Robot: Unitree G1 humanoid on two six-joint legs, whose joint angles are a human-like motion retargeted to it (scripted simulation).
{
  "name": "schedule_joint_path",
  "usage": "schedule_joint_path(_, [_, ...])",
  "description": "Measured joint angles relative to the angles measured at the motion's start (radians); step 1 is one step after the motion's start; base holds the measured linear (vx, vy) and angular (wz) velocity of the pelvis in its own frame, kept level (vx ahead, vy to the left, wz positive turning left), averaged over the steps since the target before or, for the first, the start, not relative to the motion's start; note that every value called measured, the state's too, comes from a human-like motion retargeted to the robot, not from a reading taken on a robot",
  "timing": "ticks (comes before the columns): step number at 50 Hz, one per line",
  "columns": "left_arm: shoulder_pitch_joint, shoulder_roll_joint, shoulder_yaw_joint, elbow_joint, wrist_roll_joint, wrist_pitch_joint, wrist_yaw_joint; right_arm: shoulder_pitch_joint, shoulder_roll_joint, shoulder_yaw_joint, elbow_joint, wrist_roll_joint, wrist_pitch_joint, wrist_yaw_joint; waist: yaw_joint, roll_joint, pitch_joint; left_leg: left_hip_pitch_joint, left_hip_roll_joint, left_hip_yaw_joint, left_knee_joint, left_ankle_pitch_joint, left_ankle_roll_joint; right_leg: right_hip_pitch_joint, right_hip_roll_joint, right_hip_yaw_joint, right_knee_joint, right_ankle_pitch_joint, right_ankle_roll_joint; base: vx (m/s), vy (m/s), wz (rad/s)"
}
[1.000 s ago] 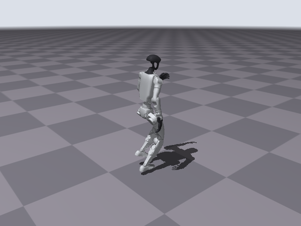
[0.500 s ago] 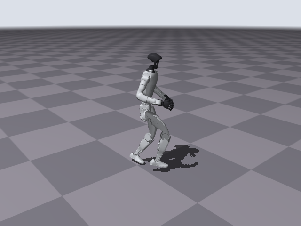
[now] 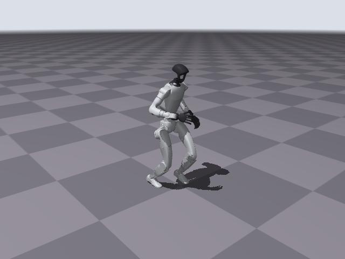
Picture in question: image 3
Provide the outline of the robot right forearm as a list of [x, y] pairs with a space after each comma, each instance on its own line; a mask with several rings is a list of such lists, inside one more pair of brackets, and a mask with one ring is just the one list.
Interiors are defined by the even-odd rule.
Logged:
[[166, 112], [166, 111], [162, 111], [161, 109], [158, 109], [154, 106], [152, 106], [149, 111], [156, 115], [158, 118], [166, 118], [166, 119], [176, 119], [177, 117], [177, 114], [175, 113], [169, 113], [169, 112]]

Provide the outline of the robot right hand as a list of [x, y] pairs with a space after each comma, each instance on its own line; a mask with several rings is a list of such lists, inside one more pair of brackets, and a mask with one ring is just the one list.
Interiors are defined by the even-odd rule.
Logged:
[[[171, 120], [179, 120], [181, 122], [185, 122], [187, 124], [191, 124], [190, 122], [192, 122], [192, 120], [193, 120], [193, 118], [191, 118], [191, 117], [193, 117], [193, 115], [186, 115], [187, 113], [190, 113], [190, 112], [187, 111], [187, 112], [184, 112], [184, 113], [180, 113], [179, 115], [178, 115], [178, 113], [175, 113], [175, 114], [177, 114], [176, 119], [171, 119]], [[192, 119], [192, 120], [189, 120], [189, 119]], [[190, 122], [187, 122], [187, 121], [190, 121]]]

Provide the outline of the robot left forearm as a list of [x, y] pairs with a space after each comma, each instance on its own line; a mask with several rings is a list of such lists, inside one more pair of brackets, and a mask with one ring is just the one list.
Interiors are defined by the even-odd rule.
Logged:
[[[182, 109], [183, 112], [187, 112], [189, 110], [189, 108], [187, 107], [187, 105], [185, 104], [184, 100], [182, 99], [181, 103], [180, 103], [180, 107]], [[187, 113], [186, 115], [190, 115], [189, 113]]]

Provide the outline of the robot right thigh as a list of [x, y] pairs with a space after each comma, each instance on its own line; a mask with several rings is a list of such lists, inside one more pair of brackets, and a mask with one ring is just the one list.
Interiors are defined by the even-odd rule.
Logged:
[[161, 126], [154, 132], [154, 136], [156, 139], [160, 139], [159, 146], [163, 156], [162, 161], [164, 161], [167, 169], [169, 169], [172, 165], [172, 147], [168, 131], [165, 130], [164, 126]]

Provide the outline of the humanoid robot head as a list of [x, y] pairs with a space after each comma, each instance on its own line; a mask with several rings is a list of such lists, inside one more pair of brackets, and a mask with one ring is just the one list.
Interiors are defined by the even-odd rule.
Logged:
[[[184, 80], [185, 80], [185, 76], [186, 74], [189, 72], [189, 70], [182, 64], [176, 64], [173, 66], [172, 70], [177, 73], [177, 78], [174, 78], [173, 81], [171, 81], [170, 83], [173, 84], [173, 83], [176, 83], [177, 85], [174, 85], [176, 87], [180, 87], [180, 83], [182, 83]], [[181, 75], [184, 75], [182, 79], [180, 79], [180, 76]], [[170, 84], [169, 83], [169, 84]]]

